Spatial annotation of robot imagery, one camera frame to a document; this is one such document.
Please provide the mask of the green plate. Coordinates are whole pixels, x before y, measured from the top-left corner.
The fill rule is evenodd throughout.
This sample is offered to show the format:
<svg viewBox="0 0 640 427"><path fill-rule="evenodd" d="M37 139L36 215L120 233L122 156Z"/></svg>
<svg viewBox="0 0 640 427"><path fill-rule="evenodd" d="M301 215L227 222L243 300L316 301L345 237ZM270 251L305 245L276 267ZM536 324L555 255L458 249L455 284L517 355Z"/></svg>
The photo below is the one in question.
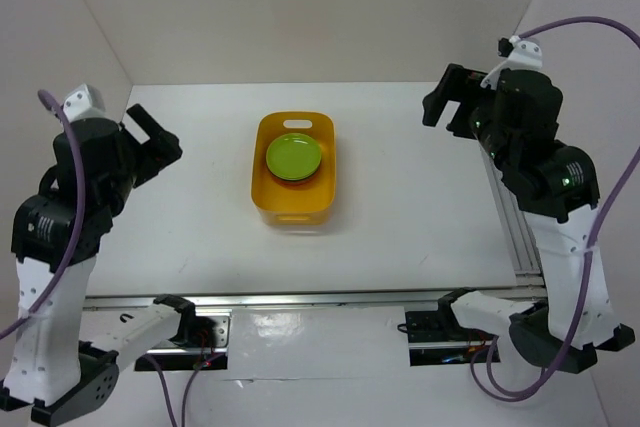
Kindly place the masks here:
<svg viewBox="0 0 640 427"><path fill-rule="evenodd" d="M289 178L289 177L278 176L275 173L270 172L270 176L274 179L274 181L281 183L283 185L304 184L306 182L312 181L317 176L317 174L318 174L318 170L314 171L313 173L310 173L307 176Z"/></svg>
<svg viewBox="0 0 640 427"><path fill-rule="evenodd" d="M270 172L282 177L307 176L316 171L322 161L320 144L303 133L283 134L268 146L265 160Z"/></svg>

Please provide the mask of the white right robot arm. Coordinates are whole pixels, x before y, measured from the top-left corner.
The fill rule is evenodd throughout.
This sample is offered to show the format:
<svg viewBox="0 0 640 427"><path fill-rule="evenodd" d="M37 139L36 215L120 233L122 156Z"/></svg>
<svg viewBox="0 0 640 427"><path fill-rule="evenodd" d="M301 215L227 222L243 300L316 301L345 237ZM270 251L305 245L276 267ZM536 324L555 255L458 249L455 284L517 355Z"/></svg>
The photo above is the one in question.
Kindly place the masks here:
<svg viewBox="0 0 640 427"><path fill-rule="evenodd" d="M494 88L483 73L449 65L423 100L433 127L446 104L458 108L447 129L477 141L515 196L538 251L547 297L512 302L461 288L440 298L436 326L448 339L469 329L511 343L520 357L547 371L578 374L597 353L635 341L613 312L595 228L602 223L599 187L588 154L557 139L562 92L544 74L503 70Z"/></svg>

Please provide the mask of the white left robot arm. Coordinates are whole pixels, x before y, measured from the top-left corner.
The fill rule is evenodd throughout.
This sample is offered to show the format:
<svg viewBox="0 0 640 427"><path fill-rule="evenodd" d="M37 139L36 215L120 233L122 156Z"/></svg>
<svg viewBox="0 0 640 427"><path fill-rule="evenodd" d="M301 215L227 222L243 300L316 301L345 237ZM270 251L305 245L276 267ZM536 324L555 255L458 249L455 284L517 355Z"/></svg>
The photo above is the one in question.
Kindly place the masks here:
<svg viewBox="0 0 640 427"><path fill-rule="evenodd" d="M197 334L189 300L164 294L124 314L99 337L80 337L89 277L102 238L132 190L182 154L178 138L140 105L133 137L101 115L68 122L53 141L56 161L18 208L11 249L19 277L19 325L1 383L5 411L29 408L42 426L60 426L99 409L120 373L157 344L189 344Z"/></svg>

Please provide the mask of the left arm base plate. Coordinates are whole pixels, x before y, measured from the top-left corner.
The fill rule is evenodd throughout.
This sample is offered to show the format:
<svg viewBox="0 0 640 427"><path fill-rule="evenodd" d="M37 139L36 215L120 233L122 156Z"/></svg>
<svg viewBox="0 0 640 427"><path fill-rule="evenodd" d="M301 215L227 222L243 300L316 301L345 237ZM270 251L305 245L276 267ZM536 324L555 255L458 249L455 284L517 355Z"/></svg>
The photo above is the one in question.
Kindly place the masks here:
<svg viewBox="0 0 640 427"><path fill-rule="evenodd" d="M191 335L186 344L163 341L147 352L164 372L193 371L205 362L204 371L221 371L228 367L231 316L216 313Z"/></svg>

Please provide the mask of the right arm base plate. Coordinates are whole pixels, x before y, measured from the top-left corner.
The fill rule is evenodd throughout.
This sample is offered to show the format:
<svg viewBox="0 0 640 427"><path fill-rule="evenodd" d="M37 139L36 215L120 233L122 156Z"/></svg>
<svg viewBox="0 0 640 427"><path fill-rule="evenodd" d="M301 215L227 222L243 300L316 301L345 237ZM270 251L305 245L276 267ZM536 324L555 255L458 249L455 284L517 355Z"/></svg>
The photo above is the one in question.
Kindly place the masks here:
<svg viewBox="0 0 640 427"><path fill-rule="evenodd" d="M408 342L412 367L469 364L475 355L485 361L492 336L446 321L436 311L406 311L396 326Z"/></svg>

